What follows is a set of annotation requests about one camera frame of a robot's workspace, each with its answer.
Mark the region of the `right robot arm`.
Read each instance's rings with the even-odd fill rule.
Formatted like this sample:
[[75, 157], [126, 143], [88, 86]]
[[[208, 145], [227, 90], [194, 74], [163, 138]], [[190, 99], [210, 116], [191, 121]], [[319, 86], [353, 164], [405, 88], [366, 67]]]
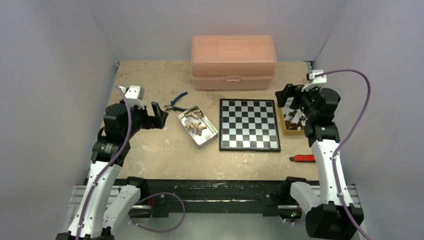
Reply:
[[319, 179], [319, 194], [306, 182], [296, 181], [281, 189], [280, 196], [288, 204], [295, 201], [303, 213], [301, 221], [311, 238], [350, 240], [357, 225], [364, 220], [364, 211], [356, 207], [346, 185], [340, 161], [341, 139], [334, 123], [340, 95], [330, 88], [287, 84], [275, 93], [277, 104], [299, 110], [305, 117], [304, 134], [315, 158]]

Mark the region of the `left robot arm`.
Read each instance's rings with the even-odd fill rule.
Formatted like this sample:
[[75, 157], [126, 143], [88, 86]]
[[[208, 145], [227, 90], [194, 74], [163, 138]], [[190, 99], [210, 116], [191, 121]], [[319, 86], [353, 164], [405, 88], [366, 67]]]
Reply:
[[168, 113], [155, 101], [154, 115], [145, 106], [133, 103], [127, 108], [124, 100], [109, 105], [103, 116], [104, 126], [92, 147], [91, 165], [86, 189], [78, 211], [66, 232], [58, 240], [113, 240], [114, 233], [127, 217], [131, 205], [142, 205], [149, 199], [148, 185], [140, 177], [129, 177], [123, 189], [109, 204], [109, 198], [131, 146], [129, 143], [141, 129], [162, 129]]

